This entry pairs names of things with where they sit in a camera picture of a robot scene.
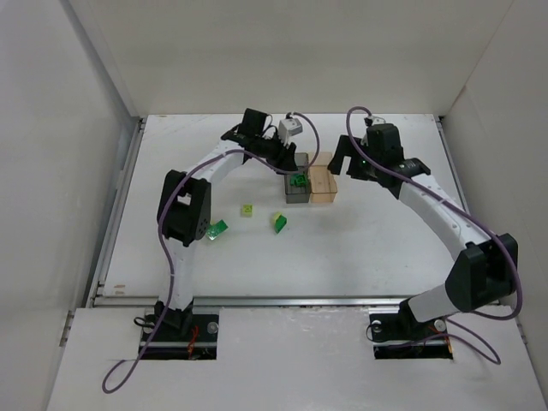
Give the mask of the dark green square lego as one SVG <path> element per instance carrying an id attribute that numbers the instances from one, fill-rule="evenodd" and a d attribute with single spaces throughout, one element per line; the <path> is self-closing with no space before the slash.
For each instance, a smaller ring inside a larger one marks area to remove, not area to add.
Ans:
<path id="1" fill-rule="evenodd" d="M 300 186 L 298 188 L 301 188 L 301 187 L 306 187 L 307 184 L 308 184 L 308 179 L 307 179 L 307 175 L 306 174 L 295 174 L 294 176 L 299 176 L 300 177 Z"/>

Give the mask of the light green curved lego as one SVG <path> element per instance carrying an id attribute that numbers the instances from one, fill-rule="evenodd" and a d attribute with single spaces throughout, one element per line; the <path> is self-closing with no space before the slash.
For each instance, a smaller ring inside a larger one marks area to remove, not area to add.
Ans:
<path id="1" fill-rule="evenodd" d="M 275 224 L 276 221 L 282 216 L 281 212 L 275 212 L 271 215 L 271 223 Z"/>

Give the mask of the dark green curved lego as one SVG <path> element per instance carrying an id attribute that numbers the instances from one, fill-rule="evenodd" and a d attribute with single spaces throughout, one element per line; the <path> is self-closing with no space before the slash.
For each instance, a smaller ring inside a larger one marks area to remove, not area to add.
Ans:
<path id="1" fill-rule="evenodd" d="M 287 224 L 287 218 L 280 214 L 274 220 L 273 229 L 276 234 L 280 233 Z"/>

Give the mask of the light green square lego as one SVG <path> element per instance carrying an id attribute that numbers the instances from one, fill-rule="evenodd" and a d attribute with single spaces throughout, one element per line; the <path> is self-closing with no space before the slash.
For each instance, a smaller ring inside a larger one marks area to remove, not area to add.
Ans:
<path id="1" fill-rule="evenodd" d="M 253 205 L 244 204 L 241 206 L 241 215 L 243 217 L 251 217 L 253 215 Z"/>

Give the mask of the dark green lego plate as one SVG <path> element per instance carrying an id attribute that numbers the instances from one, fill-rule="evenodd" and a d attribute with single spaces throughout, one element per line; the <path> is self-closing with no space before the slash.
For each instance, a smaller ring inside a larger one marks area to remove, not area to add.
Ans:
<path id="1" fill-rule="evenodd" d="M 225 223 L 223 219 L 220 219 L 214 223 L 211 223 L 205 233 L 207 238 L 211 241 L 214 241 L 222 233 L 224 233 L 229 228 L 228 224 Z"/>

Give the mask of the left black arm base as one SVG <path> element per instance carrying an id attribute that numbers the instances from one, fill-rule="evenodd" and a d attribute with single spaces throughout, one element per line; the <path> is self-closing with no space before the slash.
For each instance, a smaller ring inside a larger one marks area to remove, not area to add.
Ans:
<path id="1" fill-rule="evenodd" d="M 138 352 L 146 347 L 142 360 L 215 360 L 219 333 L 219 311 L 194 310 L 194 304 L 185 310 L 169 310 L 160 323 L 152 341 L 152 334 L 164 305 L 159 301 L 151 311 L 134 318 L 140 327 Z"/>

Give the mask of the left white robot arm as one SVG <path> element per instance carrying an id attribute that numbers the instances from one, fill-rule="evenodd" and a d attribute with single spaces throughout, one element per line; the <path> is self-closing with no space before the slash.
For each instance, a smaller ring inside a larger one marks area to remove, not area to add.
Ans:
<path id="1" fill-rule="evenodd" d="M 162 326 L 180 334 L 191 324 L 192 257 L 195 242 L 211 222 L 211 191 L 232 170 L 257 158 L 278 174 L 297 171 L 296 145 L 290 141 L 302 132 L 301 122 L 288 114 L 265 135 L 267 114 L 247 109 L 241 122 L 225 132 L 215 148 L 193 168 L 171 170 L 164 178 L 158 206 L 158 238 L 167 257 L 170 276 L 154 312 Z"/>

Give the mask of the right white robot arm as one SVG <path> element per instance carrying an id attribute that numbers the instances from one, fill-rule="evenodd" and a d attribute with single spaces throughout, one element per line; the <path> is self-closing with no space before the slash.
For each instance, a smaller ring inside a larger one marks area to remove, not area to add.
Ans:
<path id="1" fill-rule="evenodd" d="M 482 229 L 450 199 L 418 158 L 405 158 L 398 128 L 372 125 L 365 139 L 340 136 L 328 165 L 334 175 L 372 181 L 414 211 L 441 240 L 454 260 L 437 287 L 402 301 L 397 312 L 370 317 L 376 343 L 420 340 L 435 322 L 455 313 L 470 313 L 518 290 L 518 246 L 509 234 Z"/>

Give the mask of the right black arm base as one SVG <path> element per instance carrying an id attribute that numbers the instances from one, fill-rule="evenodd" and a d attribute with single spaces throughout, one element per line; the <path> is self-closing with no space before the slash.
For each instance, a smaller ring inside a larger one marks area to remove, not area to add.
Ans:
<path id="1" fill-rule="evenodd" d="M 366 337 L 376 360 L 452 360 L 452 348 L 444 318 L 417 322 L 400 307 L 368 310 Z"/>

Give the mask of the grey transparent container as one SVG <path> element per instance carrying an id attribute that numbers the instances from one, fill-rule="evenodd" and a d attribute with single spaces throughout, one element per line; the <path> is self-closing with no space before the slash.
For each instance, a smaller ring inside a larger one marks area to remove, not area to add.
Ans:
<path id="1" fill-rule="evenodd" d="M 306 172 L 285 175 L 283 181 L 287 204 L 306 204 L 309 202 L 311 188 Z"/>

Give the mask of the orange transparent container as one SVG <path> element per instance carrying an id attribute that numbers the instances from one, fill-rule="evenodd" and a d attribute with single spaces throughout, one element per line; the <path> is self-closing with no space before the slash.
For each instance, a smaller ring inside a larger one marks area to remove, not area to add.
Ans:
<path id="1" fill-rule="evenodd" d="M 331 152 L 320 152 L 308 169 L 311 203 L 333 203 L 337 195 L 337 183 L 327 166 L 332 160 Z"/>

